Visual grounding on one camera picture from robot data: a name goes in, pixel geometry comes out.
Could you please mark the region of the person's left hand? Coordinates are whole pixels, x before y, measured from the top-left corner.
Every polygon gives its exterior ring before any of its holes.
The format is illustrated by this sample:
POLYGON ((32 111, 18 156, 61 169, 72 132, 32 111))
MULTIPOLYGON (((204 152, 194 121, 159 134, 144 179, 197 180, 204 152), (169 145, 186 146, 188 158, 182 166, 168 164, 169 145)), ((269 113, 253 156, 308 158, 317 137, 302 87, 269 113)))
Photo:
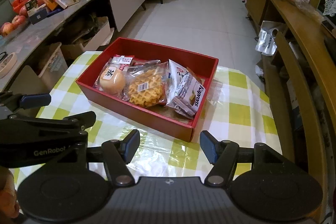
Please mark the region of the person's left hand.
POLYGON ((19 215, 14 175, 3 167, 1 167, 1 213, 12 219, 19 215))

